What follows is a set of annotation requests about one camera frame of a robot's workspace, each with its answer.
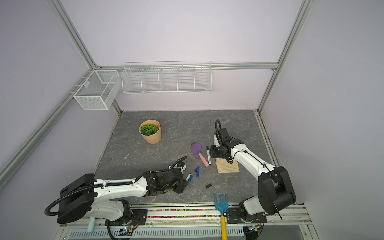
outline gray marble tabletop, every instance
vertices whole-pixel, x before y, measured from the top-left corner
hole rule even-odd
[[[150,119],[159,121],[162,131],[162,139],[153,145],[138,130],[142,122]],[[125,199],[131,204],[212,202],[216,193],[228,194],[230,202],[240,202],[257,195],[257,180],[241,164],[239,173],[220,174],[215,161],[206,168],[200,157],[191,153],[191,143],[199,142],[207,158],[206,146],[213,144],[216,119],[232,137],[239,138],[252,152],[271,163],[252,110],[123,112],[96,170],[96,178],[135,178],[147,170],[167,168],[178,158],[188,156],[184,176],[192,173],[193,178],[182,194],[169,191],[155,197]],[[199,178],[194,172],[198,166]]]

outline beige plant pot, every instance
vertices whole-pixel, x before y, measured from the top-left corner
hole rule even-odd
[[[141,129],[141,126],[145,125],[145,124],[148,124],[148,123],[151,123],[155,126],[157,126],[159,128],[159,130],[157,131],[157,133],[155,134],[152,134],[152,135],[149,135],[149,136],[146,136],[146,135],[143,135],[141,134],[140,132],[140,129]],[[160,123],[156,120],[148,120],[148,121],[145,121],[143,122],[140,127],[139,127],[139,133],[141,136],[143,136],[143,138],[150,144],[155,144],[155,143],[158,143],[160,142],[161,140],[161,127],[160,127]]]

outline mesh basket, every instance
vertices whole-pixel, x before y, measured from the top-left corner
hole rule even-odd
[[[127,94],[142,93],[210,93],[210,64],[194,66],[151,66],[124,68],[122,90]]]
[[[108,110],[120,88],[116,70],[93,70],[73,97],[85,110]]]

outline wire basket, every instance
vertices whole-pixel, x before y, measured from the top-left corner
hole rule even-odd
[[[117,70],[93,70],[73,97],[85,110],[108,110],[120,88]]]
[[[210,63],[129,66],[121,80],[126,94],[212,92]]]

